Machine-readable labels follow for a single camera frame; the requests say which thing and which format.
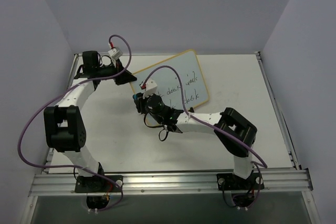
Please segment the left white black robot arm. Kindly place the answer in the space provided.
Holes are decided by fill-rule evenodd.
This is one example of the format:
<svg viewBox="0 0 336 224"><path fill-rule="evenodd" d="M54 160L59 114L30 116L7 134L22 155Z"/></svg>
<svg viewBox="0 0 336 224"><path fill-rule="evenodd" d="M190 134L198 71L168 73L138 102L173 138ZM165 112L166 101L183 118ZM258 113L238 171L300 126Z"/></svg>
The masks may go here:
<svg viewBox="0 0 336 224"><path fill-rule="evenodd" d="M125 70L120 57L122 52L115 47L108 51L108 65L101 62L97 51L82 53L82 65L77 69L71 90L63 95L55 106L44 109L47 145L66 156L73 165L79 166L78 179L94 192L105 188L106 179L101 164L86 147L87 133L81 116L81 109L93 94L102 78L115 76L115 83L123 85L136 80Z"/></svg>

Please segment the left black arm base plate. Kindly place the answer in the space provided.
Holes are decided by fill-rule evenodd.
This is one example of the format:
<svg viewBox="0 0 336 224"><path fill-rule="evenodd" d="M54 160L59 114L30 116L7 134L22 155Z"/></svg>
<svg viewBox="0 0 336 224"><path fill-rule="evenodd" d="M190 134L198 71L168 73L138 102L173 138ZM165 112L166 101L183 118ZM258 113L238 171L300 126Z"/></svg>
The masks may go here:
<svg viewBox="0 0 336 224"><path fill-rule="evenodd" d="M97 176L78 176L75 186L76 193L118 193L120 190L107 180Z"/></svg>

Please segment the yellow-framed small whiteboard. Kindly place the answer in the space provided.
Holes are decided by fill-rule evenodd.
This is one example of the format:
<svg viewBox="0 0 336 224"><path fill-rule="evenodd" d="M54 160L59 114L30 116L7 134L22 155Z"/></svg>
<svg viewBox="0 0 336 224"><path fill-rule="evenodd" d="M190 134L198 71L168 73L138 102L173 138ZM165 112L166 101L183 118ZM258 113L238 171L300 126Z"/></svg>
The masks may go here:
<svg viewBox="0 0 336 224"><path fill-rule="evenodd" d="M133 93L141 92L140 84L150 77L157 84L156 94L164 104L182 109L196 108L209 100L196 51L184 51L133 74L137 81L131 83Z"/></svg>

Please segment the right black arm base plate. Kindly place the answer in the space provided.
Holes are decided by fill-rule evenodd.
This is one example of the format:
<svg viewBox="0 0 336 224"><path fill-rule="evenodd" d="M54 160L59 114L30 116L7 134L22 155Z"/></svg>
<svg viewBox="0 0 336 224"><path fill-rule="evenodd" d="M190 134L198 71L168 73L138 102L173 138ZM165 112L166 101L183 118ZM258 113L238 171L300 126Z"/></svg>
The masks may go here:
<svg viewBox="0 0 336 224"><path fill-rule="evenodd" d="M233 173L219 173L216 174L216 179L218 189L223 191L265 189L264 182L259 178L258 172L252 172L247 179L242 179Z"/></svg>

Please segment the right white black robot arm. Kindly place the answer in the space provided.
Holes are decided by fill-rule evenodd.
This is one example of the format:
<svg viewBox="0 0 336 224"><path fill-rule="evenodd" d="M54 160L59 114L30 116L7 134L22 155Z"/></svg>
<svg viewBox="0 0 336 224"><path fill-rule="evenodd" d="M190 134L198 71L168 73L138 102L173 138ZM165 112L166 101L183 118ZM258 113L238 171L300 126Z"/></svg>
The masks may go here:
<svg viewBox="0 0 336 224"><path fill-rule="evenodd" d="M150 115L166 133L204 133L216 135L234 157L233 182L244 189L252 182L252 156L257 128L233 108L218 113L192 113L169 107L159 95L133 96L137 111Z"/></svg>

